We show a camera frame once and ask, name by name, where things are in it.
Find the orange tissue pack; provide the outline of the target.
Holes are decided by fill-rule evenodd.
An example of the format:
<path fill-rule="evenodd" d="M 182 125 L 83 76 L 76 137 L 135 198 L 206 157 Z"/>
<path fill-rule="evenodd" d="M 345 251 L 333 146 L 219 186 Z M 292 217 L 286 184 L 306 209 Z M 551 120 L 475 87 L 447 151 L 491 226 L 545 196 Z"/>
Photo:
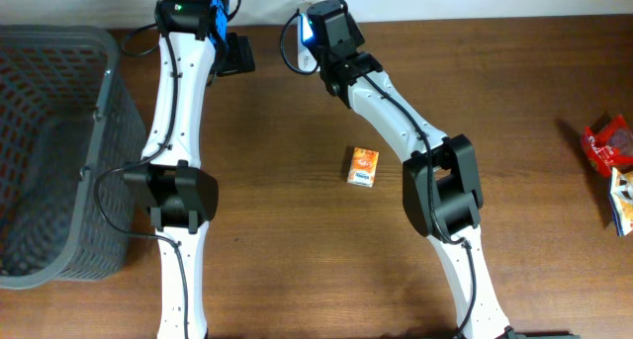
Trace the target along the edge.
<path fill-rule="evenodd" d="M 372 188 L 380 153 L 378 151 L 355 147 L 352 153 L 347 183 Z"/>

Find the red snack packet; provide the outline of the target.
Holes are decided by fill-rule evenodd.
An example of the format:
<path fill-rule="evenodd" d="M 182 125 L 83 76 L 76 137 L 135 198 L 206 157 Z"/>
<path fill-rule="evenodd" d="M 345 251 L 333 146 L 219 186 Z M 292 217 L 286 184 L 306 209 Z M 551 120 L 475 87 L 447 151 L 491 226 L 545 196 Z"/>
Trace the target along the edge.
<path fill-rule="evenodd" d="M 585 127 L 581 145 L 590 166 L 608 178 L 613 168 L 626 170 L 632 167 L 632 128 L 622 115 L 605 115 L 600 123 L 599 131 Z"/>

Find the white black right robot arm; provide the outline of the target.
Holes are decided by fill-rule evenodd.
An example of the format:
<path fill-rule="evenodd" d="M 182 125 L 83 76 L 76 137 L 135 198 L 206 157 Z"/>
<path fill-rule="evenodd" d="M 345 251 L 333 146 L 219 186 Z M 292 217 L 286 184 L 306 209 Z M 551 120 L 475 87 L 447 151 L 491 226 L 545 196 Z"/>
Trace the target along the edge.
<path fill-rule="evenodd" d="M 456 308 L 455 337 L 509 337 L 483 252 L 484 199 L 473 144 L 431 125 L 382 64 L 360 51 L 365 40 L 344 0 L 315 3 L 306 19 L 312 34 L 303 44 L 327 92 L 365 119 L 402 162 L 403 208 L 442 265 Z"/>

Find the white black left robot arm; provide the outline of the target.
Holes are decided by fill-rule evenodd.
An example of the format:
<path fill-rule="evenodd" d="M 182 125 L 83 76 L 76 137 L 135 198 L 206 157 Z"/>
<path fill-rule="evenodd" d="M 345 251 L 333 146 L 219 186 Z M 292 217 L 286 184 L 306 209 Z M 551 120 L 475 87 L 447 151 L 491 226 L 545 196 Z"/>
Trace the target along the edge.
<path fill-rule="evenodd" d="M 228 31 L 231 0 L 158 0 L 159 85 L 150 134 L 126 184 L 147 210 L 159 244 L 160 338 L 206 338 L 203 262 L 219 203 L 218 181 L 202 169 L 205 93 L 216 78 L 254 70 L 249 40 Z"/>

